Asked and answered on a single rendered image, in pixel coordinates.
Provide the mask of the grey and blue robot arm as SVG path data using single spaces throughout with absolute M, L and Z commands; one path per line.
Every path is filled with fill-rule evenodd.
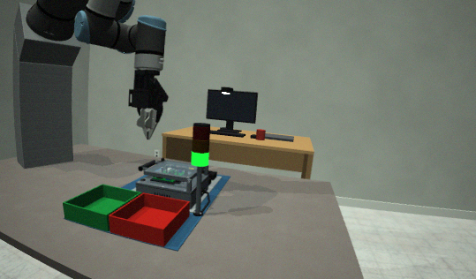
M 43 38 L 66 41 L 75 34 L 86 44 L 124 54 L 135 52 L 137 70 L 161 71 L 166 22 L 143 15 L 136 25 L 123 24 L 131 17 L 134 5 L 135 0 L 37 0 L 28 10 L 26 22 Z

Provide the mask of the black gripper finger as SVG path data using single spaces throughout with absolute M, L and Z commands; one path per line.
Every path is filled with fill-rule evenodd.
M 147 139 L 147 136 L 148 136 L 148 128 L 145 127 L 145 121 L 146 119 L 148 118 L 148 111 L 146 109 L 143 109 L 143 108 L 137 108 L 137 111 L 140 115 L 140 117 L 137 119 L 137 126 L 139 127 L 142 127 L 142 130 L 145 134 L 145 137 Z
M 149 128 L 147 139 L 150 140 L 152 137 L 157 124 L 160 121 L 163 111 L 163 101 L 159 101 L 158 105 L 155 106 L 154 110 L 150 109 L 148 112 L 148 118 L 145 121 L 145 127 Z

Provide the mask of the red open-top bin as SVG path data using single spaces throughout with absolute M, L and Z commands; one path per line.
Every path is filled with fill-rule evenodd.
M 190 201 L 142 193 L 109 215 L 110 233 L 165 247 L 189 216 Z

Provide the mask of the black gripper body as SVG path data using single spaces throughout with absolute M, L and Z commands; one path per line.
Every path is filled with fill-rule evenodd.
M 155 70 L 134 71 L 134 89 L 129 89 L 129 106 L 153 109 L 158 105 L 159 101 L 162 100 L 162 95 L 160 91 L 155 91 L 157 90 L 154 86 L 155 75 L 160 76 L 160 72 Z M 130 102 L 131 95 L 132 102 Z

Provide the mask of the green bin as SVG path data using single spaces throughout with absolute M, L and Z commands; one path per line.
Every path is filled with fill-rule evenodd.
M 63 202 L 64 218 L 109 232 L 109 215 L 140 194 L 142 192 L 110 185 L 99 185 Z

